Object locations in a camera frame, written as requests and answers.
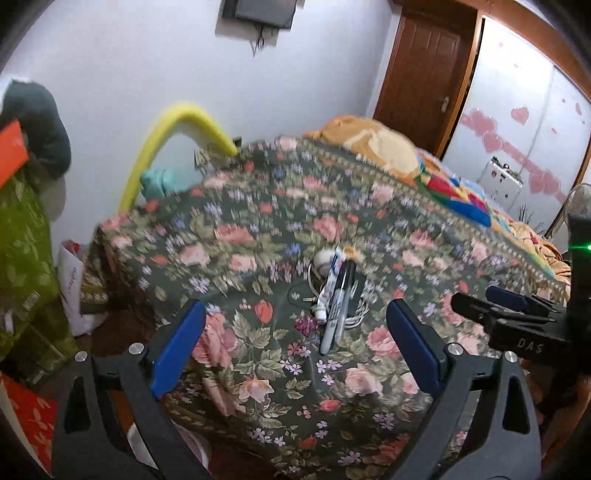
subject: wall-mounted tv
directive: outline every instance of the wall-mounted tv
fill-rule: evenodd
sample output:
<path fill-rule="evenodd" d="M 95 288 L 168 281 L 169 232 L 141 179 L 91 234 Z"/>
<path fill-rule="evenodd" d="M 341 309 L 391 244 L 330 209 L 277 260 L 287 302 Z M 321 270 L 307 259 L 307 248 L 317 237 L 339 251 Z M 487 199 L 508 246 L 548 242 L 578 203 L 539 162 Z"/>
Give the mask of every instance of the wall-mounted tv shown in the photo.
<path fill-rule="evenodd" d="M 296 3 L 297 0 L 226 0 L 222 18 L 289 30 L 296 13 Z"/>

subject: metal screw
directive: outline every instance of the metal screw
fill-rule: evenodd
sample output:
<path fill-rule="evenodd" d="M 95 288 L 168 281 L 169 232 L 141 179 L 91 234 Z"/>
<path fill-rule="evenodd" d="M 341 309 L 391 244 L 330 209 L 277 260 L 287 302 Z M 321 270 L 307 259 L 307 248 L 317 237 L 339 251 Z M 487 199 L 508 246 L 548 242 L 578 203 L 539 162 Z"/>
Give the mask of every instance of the metal screw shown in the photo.
<path fill-rule="evenodd" d="M 515 352 L 505 352 L 505 359 L 514 364 L 517 360 L 519 360 L 519 357 L 517 357 Z"/>
<path fill-rule="evenodd" d="M 129 348 L 127 349 L 131 355 L 139 355 L 141 352 L 144 351 L 144 344 L 143 343 L 132 343 Z"/>
<path fill-rule="evenodd" d="M 88 358 L 88 352 L 86 350 L 80 350 L 77 354 L 74 355 L 74 360 L 78 363 L 84 362 Z"/>
<path fill-rule="evenodd" d="M 464 349 L 459 343 L 450 343 L 447 346 L 447 351 L 456 356 L 464 353 Z"/>

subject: blue gripper pad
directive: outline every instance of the blue gripper pad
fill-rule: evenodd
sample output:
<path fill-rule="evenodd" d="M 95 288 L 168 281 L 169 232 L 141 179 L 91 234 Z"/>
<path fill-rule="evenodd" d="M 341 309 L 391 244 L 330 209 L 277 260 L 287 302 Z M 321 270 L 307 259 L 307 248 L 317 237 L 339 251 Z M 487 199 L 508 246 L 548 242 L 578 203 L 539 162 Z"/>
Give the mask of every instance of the blue gripper pad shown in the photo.
<path fill-rule="evenodd" d="M 441 337 L 422 324 L 404 300 L 390 302 L 386 324 L 419 388 L 437 398 L 447 373 Z"/>
<path fill-rule="evenodd" d="M 197 301 L 180 320 L 173 337 L 154 362 L 150 390 L 157 399 L 176 386 L 195 344 L 205 330 L 205 320 L 205 307 Z"/>
<path fill-rule="evenodd" d="M 514 312 L 526 312 L 530 307 L 529 302 L 523 295 L 495 286 L 486 289 L 486 299 Z"/>

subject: floral tablecloth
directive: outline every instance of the floral tablecloth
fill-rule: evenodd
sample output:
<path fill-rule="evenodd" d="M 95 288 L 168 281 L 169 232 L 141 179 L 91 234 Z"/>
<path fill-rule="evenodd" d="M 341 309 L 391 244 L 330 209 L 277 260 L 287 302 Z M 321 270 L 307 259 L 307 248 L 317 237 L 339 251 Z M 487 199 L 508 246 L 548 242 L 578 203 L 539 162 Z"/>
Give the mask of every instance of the floral tablecloth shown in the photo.
<path fill-rule="evenodd" d="M 335 244 L 353 252 L 375 302 L 321 356 L 307 267 Z M 175 421 L 241 442 L 293 478 L 357 480 L 396 459 L 430 404 L 387 330 L 388 302 L 404 298 L 446 342 L 486 355 L 482 328 L 450 299 L 483 297 L 491 284 L 564 294 L 499 234 L 363 158 L 282 137 L 245 147 L 191 191 L 100 225 L 82 304 L 85 313 L 124 304 L 158 326 L 200 299 L 206 329 L 167 398 Z M 464 436 L 460 425 L 452 450 Z"/>

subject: yellow pipe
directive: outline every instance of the yellow pipe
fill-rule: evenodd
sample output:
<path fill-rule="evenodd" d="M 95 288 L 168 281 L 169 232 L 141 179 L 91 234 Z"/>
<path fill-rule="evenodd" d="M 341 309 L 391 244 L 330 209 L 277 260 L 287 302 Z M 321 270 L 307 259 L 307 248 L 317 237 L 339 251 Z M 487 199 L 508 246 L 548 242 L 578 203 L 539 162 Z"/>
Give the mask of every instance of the yellow pipe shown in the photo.
<path fill-rule="evenodd" d="M 201 108 L 193 103 L 179 103 L 166 110 L 156 127 L 152 129 L 148 138 L 146 139 L 127 185 L 121 197 L 119 204 L 119 213 L 124 213 L 133 208 L 135 199 L 139 193 L 139 176 L 144 170 L 150 168 L 154 161 L 156 154 L 160 148 L 171 137 L 174 128 L 180 122 L 189 122 L 195 128 L 205 133 L 213 142 L 217 144 L 221 152 L 228 157 L 238 155 L 238 149 L 232 142 L 232 139 L 227 136 L 221 127 Z"/>

